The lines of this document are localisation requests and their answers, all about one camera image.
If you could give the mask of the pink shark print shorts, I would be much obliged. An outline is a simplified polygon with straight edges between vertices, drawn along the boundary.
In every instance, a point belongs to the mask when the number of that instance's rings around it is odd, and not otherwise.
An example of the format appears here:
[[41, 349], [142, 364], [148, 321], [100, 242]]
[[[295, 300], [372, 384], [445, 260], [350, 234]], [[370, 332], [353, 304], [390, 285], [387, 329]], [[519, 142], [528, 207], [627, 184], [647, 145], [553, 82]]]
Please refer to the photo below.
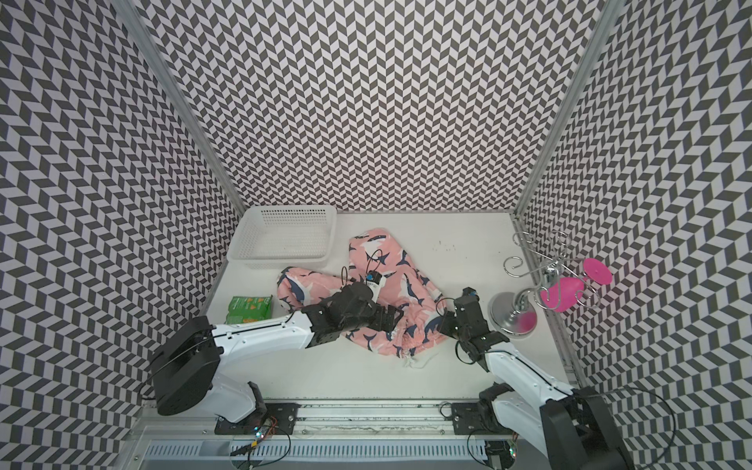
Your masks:
[[374, 228], [352, 237], [348, 254], [345, 272], [338, 277], [307, 268], [284, 268], [277, 278], [281, 307], [293, 313], [346, 285], [365, 283], [366, 274], [376, 270], [384, 275], [386, 282], [375, 294], [375, 301], [401, 309], [403, 318], [391, 333], [360, 328], [346, 332], [347, 340], [375, 354], [407, 362], [448, 340], [438, 331], [448, 308], [444, 294], [389, 231]]

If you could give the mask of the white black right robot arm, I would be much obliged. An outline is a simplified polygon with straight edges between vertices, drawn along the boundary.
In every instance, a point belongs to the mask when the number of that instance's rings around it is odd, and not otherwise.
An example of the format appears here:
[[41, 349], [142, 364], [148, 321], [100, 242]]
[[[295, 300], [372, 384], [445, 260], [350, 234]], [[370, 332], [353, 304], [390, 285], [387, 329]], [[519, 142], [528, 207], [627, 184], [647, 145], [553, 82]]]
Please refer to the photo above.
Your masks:
[[457, 358], [493, 375], [475, 403], [453, 403], [458, 435], [516, 434], [553, 469], [632, 469], [635, 466], [611, 411], [593, 388], [574, 388], [525, 358], [491, 329], [480, 298], [463, 289], [443, 315], [442, 334], [456, 341]]

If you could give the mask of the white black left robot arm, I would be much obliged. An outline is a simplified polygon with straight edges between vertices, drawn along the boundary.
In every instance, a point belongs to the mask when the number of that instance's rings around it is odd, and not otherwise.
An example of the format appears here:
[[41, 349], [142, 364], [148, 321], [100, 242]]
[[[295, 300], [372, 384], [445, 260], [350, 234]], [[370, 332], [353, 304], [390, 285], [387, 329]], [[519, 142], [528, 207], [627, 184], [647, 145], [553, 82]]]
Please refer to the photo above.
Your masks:
[[213, 325], [199, 316], [151, 354], [147, 383], [159, 415], [178, 415], [201, 405], [228, 423], [242, 423], [264, 413], [262, 395], [255, 383], [227, 376], [229, 366], [325, 345], [363, 327], [391, 333], [402, 317], [397, 307], [377, 303], [371, 286], [362, 282], [286, 317], [251, 326]]

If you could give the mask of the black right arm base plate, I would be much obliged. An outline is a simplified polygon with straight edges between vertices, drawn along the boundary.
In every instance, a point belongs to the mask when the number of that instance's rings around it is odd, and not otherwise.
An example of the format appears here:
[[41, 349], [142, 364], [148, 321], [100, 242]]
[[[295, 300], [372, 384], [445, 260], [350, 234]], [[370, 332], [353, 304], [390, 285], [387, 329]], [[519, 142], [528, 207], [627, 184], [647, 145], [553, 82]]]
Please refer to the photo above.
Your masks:
[[489, 405], [481, 401], [457, 401], [450, 404], [450, 420], [454, 434], [458, 436], [495, 435], [501, 432], [501, 427], [495, 421], [495, 415]]

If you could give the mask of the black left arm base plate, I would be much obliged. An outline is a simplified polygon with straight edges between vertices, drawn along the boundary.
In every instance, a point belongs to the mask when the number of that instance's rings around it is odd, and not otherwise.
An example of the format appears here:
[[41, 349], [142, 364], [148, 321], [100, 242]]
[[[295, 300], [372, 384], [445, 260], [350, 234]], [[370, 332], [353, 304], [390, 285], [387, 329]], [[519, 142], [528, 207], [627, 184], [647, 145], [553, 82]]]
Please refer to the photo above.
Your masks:
[[294, 431], [301, 405], [298, 403], [271, 403], [262, 405], [242, 420], [232, 423], [222, 417], [217, 419], [215, 434], [219, 436], [256, 436], [266, 434], [271, 427], [282, 434]]

